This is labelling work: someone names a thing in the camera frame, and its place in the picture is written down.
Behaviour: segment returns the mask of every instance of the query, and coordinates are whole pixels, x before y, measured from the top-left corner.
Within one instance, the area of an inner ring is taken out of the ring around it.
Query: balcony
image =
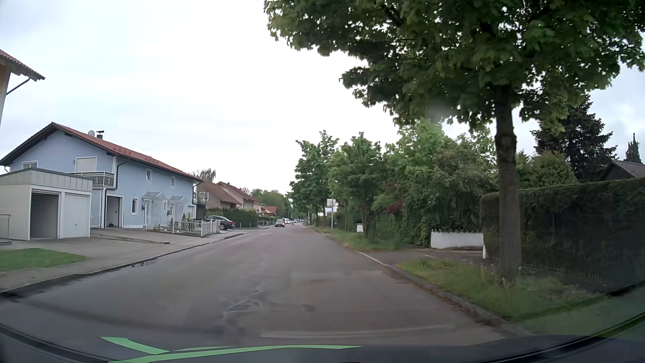
[[[114,174],[105,171],[71,172],[70,174],[92,179],[93,187],[114,188]]]

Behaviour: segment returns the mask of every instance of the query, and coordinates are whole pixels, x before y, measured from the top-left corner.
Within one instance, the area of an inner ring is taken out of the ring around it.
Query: fence
[[[219,222],[219,220],[171,220],[168,222],[168,231],[203,237],[219,233]]]
[[[9,239],[9,219],[11,214],[0,214],[0,240]]]

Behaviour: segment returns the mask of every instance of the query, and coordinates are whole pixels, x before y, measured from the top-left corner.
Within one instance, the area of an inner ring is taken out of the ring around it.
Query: leaves
[[[640,143],[636,141],[636,134],[634,133],[633,140],[627,144],[625,161],[631,161],[632,163],[641,163],[639,145]]]
[[[604,123],[589,113],[591,101],[586,96],[578,107],[568,111],[561,121],[562,131],[549,129],[544,124],[532,131],[538,154],[545,151],[562,154],[571,165],[579,181],[598,178],[602,170],[615,158],[616,147],[605,147],[613,132],[601,134]]]

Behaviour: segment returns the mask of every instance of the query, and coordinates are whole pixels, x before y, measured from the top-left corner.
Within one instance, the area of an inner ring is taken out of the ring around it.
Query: blue house
[[[93,228],[142,228],[195,217],[200,178],[134,150],[57,123],[0,160],[10,171],[47,169],[92,180]]]

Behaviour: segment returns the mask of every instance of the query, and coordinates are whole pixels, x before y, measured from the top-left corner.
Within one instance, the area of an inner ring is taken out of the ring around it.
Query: metal fence
[[[200,237],[208,236],[209,234],[220,233],[219,220],[171,220],[168,222],[168,231]]]

